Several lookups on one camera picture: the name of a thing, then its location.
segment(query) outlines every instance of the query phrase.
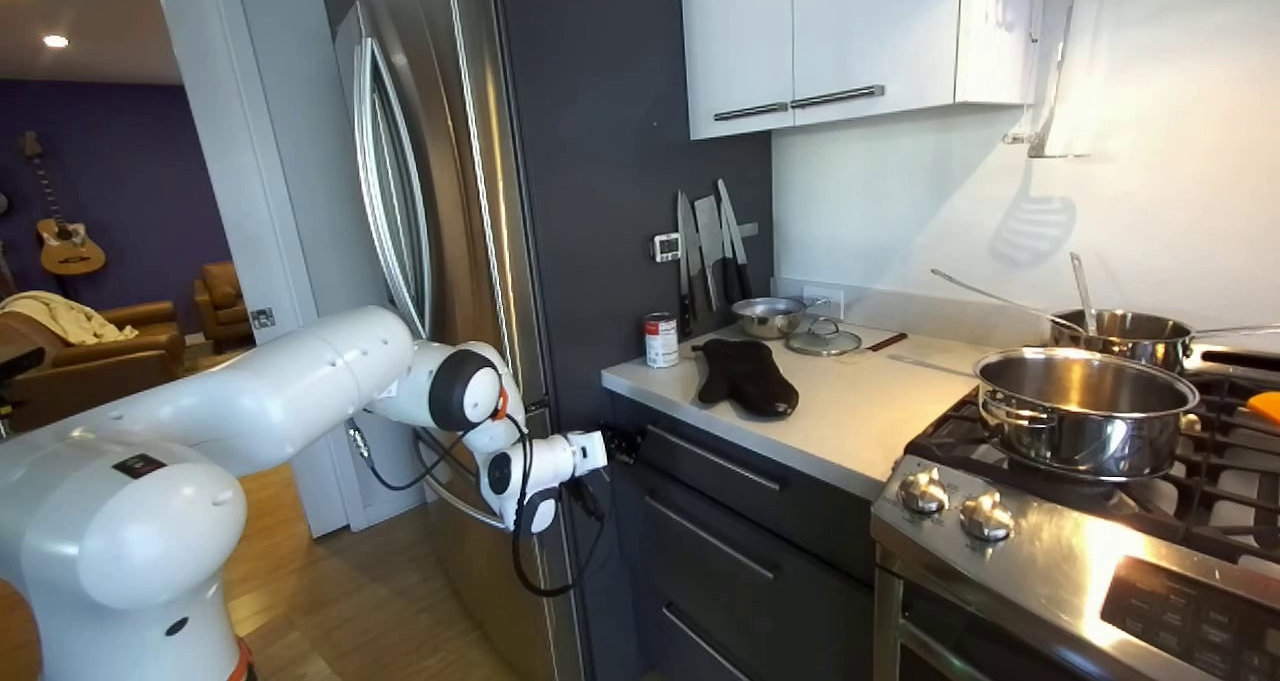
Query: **ceiling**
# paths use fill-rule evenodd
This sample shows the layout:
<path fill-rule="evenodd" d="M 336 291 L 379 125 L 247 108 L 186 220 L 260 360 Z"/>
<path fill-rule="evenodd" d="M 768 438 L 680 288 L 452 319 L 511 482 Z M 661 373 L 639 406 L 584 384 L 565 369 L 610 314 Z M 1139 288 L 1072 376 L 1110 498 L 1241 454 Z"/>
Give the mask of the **ceiling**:
<path fill-rule="evenodd" d="M 160 0 L 0 0 L 0 79 L 182 83 Z"/>

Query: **kitchen countertop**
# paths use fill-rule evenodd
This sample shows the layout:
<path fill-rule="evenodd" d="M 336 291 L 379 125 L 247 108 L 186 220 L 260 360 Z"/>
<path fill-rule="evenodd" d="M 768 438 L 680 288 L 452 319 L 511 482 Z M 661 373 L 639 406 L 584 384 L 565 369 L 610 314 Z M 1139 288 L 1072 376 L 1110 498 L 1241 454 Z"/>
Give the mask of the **kitchen countertop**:
<path fill-rule="evenodd" d="M 869 347 L 892 332 L 842 325 Z M 872 353 L 835 358 L 801 356 L 781 340 L 767 342 L 782 375 L 800 390 L 786 419 L 748 416 L 732 402 L 704 406 L 698 389 L 707 362 L 690 347 L 710 338 L 744 338 L 736 326 L 680 346 L 680 364 L 649 367 L 644 358 L 605 367 L 605 389 L 712 431 L 755 453 L 867 499 L 879 495 L 902 448 L 977 385 L 974 362 L 992 349 L 910 335 Z"/>

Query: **brown leather armchair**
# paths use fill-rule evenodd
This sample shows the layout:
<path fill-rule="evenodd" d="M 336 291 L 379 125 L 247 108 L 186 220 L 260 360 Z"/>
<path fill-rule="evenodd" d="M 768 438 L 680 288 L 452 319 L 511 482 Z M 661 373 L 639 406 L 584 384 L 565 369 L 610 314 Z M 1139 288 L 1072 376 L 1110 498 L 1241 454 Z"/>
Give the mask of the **brown leather armchair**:
<path fill-rule="evenodd" d="M 173 381 L 182 373 L 186 344 L 173 303 L 111 308 L 102 316 L 138 335 L 87 347 L 69 346 L 45 325 L 19 312 L 0 314 L 0 343 L 45 348 L 35 371 L 5 385 L 14 431 L 38 429 L 128 394 Z"/>
<path fill-rule="evenodd" d="M 195 285 L 200 326 L 205 338 L 214 342 L 215 352 L 221 353 L 228 344 L 253 339 L 233 262 L 206 262 Z"/>

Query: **white cabinet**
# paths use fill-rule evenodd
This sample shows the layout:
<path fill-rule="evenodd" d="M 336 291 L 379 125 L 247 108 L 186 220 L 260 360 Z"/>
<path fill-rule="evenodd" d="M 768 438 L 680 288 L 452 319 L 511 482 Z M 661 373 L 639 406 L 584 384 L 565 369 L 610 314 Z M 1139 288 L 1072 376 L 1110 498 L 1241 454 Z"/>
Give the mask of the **white cabinet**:
<path fill-rule="evenodd" d="M 719 137 L 951 102 L 1029 102 L 1032 6 L 684 0 L 690 133 Z"/>
<path fill-rule="evenodd" d="M 692 138 L 794 124 L 791 0 L 682 0 Z"/>

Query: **refrigerator door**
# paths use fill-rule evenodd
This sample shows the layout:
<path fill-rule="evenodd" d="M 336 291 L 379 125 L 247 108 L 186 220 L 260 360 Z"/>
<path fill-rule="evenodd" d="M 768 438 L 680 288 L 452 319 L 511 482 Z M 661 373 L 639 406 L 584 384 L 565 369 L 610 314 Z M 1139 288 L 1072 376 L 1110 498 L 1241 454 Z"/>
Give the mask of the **refrigerator door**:
<path fill-rule="evenodd" d="M 365 206 L 396 307 L 428 338 L 498 348 L 526 406 L 539 410 L 529 415 L 530 433 L 547 435 L 543 349 L 494 0 L 361 0 L 339 26 L 335 47 L 357 143 L 367 155 Z M 475 469 L 466 449 L 456 456 Z M 454 474 L 445 486 L 488 511 L 474 479 Z M 439 501 L 429 522 L 458 598 L 521 678 L 581 678 L 572 595 L 544 600 L 527 593 L 506 533 Z M 567 581 L 566 539 L 557 521 L 526 543 L 527 568 L 536 568 L 543 586 Z"/>

